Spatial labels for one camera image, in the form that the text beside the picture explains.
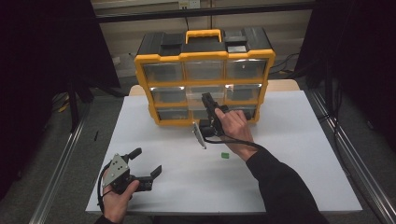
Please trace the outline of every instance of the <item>yellow frame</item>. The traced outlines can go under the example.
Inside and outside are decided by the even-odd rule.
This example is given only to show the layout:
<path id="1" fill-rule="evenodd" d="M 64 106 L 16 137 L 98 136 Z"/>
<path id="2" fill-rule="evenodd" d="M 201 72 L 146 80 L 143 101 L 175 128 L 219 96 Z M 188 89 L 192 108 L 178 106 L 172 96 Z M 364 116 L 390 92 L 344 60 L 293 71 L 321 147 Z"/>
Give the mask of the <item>yellow frame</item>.
<path id="1" fill-rule="evenodd" d="M 188 37 L 218 35 L 221 40 L 219 30 L 204 30 L 204 31 L 188 31 L 186 33 L 186 42 Z M 227 84 L 262 84 L 257 101 L 227 101 L 224 93 L 224 104 L 226 105 L 255 105 L 256 115 L 250 122 L 257 122 L 260 118 L 260 106 L 264 102 L 264 95 L 268 85 L 268 73 L 275 61 L 275 52 L 272 49 L 252 49 L 246 53 L 228 53 L 227 51 L 209 51 L 209 52 L 182 52 L 177 56 L 162 57 L 158 54 L 136 55 L 134 63 L 136 66 L 137 80 L 144 89 L 148 97 L 148 111 L 154 118 L 158 125 L 176 125 L 186 126 L 191 125 L 194 119 L 192 118 L 192 111 L 188 110 L 188 119 L 169 119 L 160 120 L 157 113 L 157 107 L 186 107 L 188 109 L 187 100 L 185 103 L 156 103 L 149 88 L 151 87 L 191 87 L 191 86 L 207 86 L 207 85 L 227 85 Z M 245 59 L 265 59 L 267 61 L 265 70 L 260 78 L 225 78 L 225 63 L 227 60 L 245 60 Z M 211 80 L 187 80 L 184 62 L 195 60 L 222 60 L 224 61 L 222 70 L 222 79 Z M 166 82 L 149 82 L 145 76 L 143 65 L 146 63 L 181 63 L 183 80 L 181 81 L 166 81 Z"/>

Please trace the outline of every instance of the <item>person's right hand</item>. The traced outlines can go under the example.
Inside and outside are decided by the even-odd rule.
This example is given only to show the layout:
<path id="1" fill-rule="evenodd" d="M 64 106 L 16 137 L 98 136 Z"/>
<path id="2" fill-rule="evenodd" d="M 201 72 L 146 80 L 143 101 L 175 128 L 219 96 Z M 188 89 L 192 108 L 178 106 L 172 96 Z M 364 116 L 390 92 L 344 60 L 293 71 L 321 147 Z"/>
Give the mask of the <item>person's right hand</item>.
<path id="1" fill-rule="evenodd" d="M 254 142 L 248 127 L 248 121 L 242 110 L 232 110 L 224 114 L 220 109 L 216 108 L 215 113 L 226 135 L 238 140 Z M 221 140 L 232 139 L 222 136 Z M 247 161 L 258 150 L 255 147 L 235 143 L 227 144 L 227 147 L 244 161 Z"/>

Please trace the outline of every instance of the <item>black sleeve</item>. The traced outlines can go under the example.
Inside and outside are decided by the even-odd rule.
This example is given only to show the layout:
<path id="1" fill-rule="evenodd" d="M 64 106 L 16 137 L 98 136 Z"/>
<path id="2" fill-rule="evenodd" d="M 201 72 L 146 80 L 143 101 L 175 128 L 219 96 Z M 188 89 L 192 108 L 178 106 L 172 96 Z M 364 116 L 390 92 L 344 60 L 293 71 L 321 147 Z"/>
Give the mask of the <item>black sleeve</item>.
<path id="1" fill-rule="evenodd" d="M 300 176 L 263 149 L 247 160 L 271 223 L 329 223 Z"/>
<path id="2" fill-rule="evenodd" d="M 96 221 L 95 224 L 117 224 L 114 222 L 111 222 L 110 220 L 108 220 L 107 218 L 105 218 L 105 216 L 101 215 Z"/>

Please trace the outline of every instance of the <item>hand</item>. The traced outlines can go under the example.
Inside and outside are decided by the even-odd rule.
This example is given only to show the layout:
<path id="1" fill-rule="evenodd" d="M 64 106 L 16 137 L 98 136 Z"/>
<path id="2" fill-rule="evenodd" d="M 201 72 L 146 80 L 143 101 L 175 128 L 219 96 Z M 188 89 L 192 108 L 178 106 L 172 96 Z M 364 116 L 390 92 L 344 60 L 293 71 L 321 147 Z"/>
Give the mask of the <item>hand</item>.
<path id="1" fill-rule="evenodd" d="M 128 207 L 128 202 L 132 197 L 132 194 L 139 187 L 139 181 L 134 180 L 132 183 L 128 185 L 128 188 L 122 193 L 118 194 L 114 191 L 111 191 L 111 186 L 107 186 L 103 189 L 103 194 L 106 194 L 103 198 L 103 203 L 105 205 L 104 216 L 111 222 L 121 223 L 126 215 L 126 209 Z"/>
<path id="2" fill-rule="evenodd" d="M 226 135 L 238 140 L 254 142 L 253 136 L 251 135 L 248 127 L 248 121 L 242 110 L 232 110 L 224 114 L 220 109 L 216 108 L 215 113 L 218 116 L 222 129 Z M 221 140 L 231 139 L 222 136 Z M 247 161 L 258 150 L 255 147 L 250 147 L 244 144 L 231 143 L 227 144 L 227 147 L 244 161 Z"/>

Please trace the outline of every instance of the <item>white table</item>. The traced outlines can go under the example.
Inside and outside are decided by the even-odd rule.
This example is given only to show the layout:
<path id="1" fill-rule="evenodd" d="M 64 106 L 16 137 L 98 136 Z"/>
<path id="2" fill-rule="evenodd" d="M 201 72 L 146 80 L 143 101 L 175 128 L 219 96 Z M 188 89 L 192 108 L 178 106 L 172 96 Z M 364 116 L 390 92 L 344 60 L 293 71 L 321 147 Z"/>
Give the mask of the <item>white table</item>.
<path id="1" fill-rule="evenodd" d="M 320 211 L 361 210 L 303 91 L 267 92 L 261 119 L 251 130 L 256 143 L 302 177 Z M 155 179 L 152 191 L 134 194 L 128 214 L 265 211 L 258 182 L 241 159 L 224 145 L 207 144 L 207 149 L 202 149 L 191 127 L 157 126 L 149 115 L 146 96 L 125 97 L 102 167 L 115 153 L 127 154 L 137 147 L 142 147 L 143 153 L 129 162 L 132 174 L 149 175 L 160 164 L 163 173 Z M 223 159 L 221 152 L 230 152 L 230 159 Z M 86 211 L 100 213 L 96 187 Z"/>

